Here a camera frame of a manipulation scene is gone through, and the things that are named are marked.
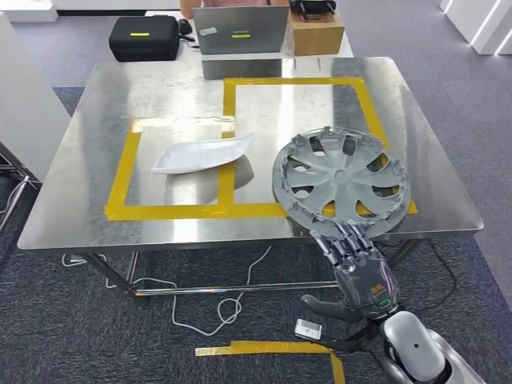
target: metal table surface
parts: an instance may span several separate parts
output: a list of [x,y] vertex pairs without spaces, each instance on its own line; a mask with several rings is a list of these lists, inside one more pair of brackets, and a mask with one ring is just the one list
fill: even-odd
[[[18,246],[46,253],[106,252],[308,237],[282,216],[107,220],[104,207],[127,132],[133,129],[133,118],[220,117],[224,87],[218,79],[233,74],[362,78],[389,150],[407,166],[418,210],[383,238],[473,234],[483,227],[480,215],[393,60],[297,58],[261,62],[258,67],[247,61],[210,62],[209,66],[208,77],[217,80],[203,78],[199,62],[97,66]],[[368,131],[374,123],[362,112],[350,85],[238,85],[236,116],[236,135],[252,132],[253,139],[246,156],[233,166],[235,191],[231,192],[235,204],[274,202],[271,189],[274,157],[295,134],[322,126]],[[221,125],[172,126],[164,121],[152,126],[158,121],[145,122],[139,132],[137,155],[127,181],[125,205],[217,202],[217,169],[166,177],[152,174],[150,168],[172,143],[220,138]]]

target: small white device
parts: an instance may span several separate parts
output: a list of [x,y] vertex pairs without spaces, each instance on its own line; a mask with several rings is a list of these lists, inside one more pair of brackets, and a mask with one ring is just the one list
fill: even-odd
[[307,322],[301,318],[297,319],[295,325],[295,336],[298,338],[306,338],[310,340],[320,340],[322,338],[322,326],[313,322]]

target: stainless steel table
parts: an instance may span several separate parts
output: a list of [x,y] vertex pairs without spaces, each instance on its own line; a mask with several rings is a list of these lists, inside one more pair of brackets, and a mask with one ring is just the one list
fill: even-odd
[[[417,239],[473,234],[483,227],[393,60],[298,58],[208,66],[208,79],[199,62],[97,66],[18,246],[82,254],[132,297],[226,291],[135,290],[131,277],[137,253],[127,279],[97,253],[304,240],[307,233],[273,204],[271,169],[276,154],[292,136],[322,126],[370,131],[405,162],[417,210],[412,207],[411,214],[381,237],[408,240],[402,254]],[[221,80],[233,75],[280,77]],[[235,124],[230,122],[233,115]],[[246,156],[220,170],[174,177],[150,172],[162,151],[174,142],[248,132],[254,137]]]

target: yellow tape square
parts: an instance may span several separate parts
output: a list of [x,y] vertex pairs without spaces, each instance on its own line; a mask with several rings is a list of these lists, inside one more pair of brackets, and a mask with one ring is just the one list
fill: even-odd
[[234,354],[329,354],[335,384],[345,384],[341,360],[332,350],[311,342],[261,342],[240,340],[229,346],[196,348],[196,357],[225,356]]
[[[384,146],[388,146],[387,138],[372,103],[365,82],[362,78],[225,78],[223,115],[235,117],[236,110],[236,86],[238,85],[348,85],[352,86],[359,101],[370,134],[380,138]],[[181,206],[127,206],[126,194],[131,171],[137,157],[140,139],[140,131],[128,127],[125,146],[114,177],[110,194],[104,212],[109,221],[119,220],[158,220],[179,218],[268,218],[285,217],[285,212],[277,202],[240,203],[234,202],[234,164],[229,163],[218,168],[217,203],[212,205]],[[235,135],[233,126],[223,129],[222,138]],[[408,213],[415,214],[418,209],[411,200]]]

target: green light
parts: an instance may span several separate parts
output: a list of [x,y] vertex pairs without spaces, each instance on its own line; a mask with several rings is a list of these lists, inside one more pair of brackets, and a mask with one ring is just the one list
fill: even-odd
[[384,308],[387,308],[388,306],[390,306],[390,305],[391,305],[391,301],[389,298],[387,298],[385,300],[382,300],[381,302],[380,302],[378,304],[378,306],[380,306],[382,310]]

